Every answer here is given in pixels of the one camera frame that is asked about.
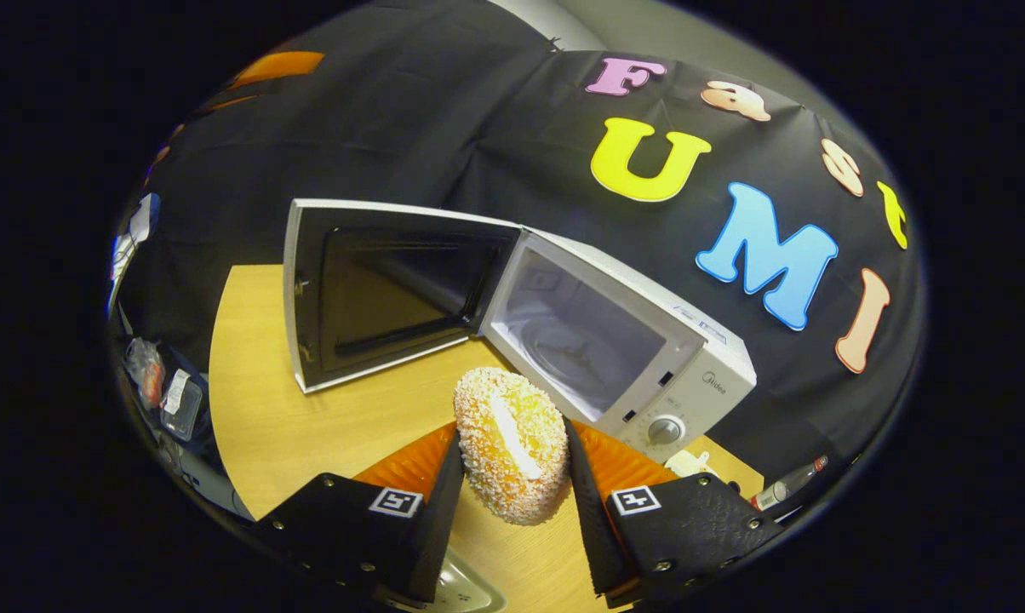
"table surface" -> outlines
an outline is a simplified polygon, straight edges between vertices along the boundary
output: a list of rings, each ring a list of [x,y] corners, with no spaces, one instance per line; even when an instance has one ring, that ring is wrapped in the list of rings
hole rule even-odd
[[[213,325],[209,386],[224,468],[255,520],[319,473],[353,477],[453,418],[455,381],[511,366],[479,339],[311,395],[299,391],[284,328],[282,267],[233,267]],[[687,450],[741,493],[763,478],[705,436]],[[508,601],[508,611],[608,611],[591,589],[577,505],[568,496],[535,527],[505,524],[464,483],[451,547]]]

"white microwave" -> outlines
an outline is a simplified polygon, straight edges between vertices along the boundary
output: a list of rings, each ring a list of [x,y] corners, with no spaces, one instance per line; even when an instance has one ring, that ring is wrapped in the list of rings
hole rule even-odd
[[[477,214],[295,199],[289,353],[305,394],[481,337],[564,415],[665,461],[755,384],[746,346],[599,249]]]

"donut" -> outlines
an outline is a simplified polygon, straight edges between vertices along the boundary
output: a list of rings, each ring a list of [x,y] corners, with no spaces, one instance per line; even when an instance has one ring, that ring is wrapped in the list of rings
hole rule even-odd
[[[494,515],[536,526],[570,489],[570,441],[550,397],[520,374],[471,369],[455,384],[455,427],[470,489]]]

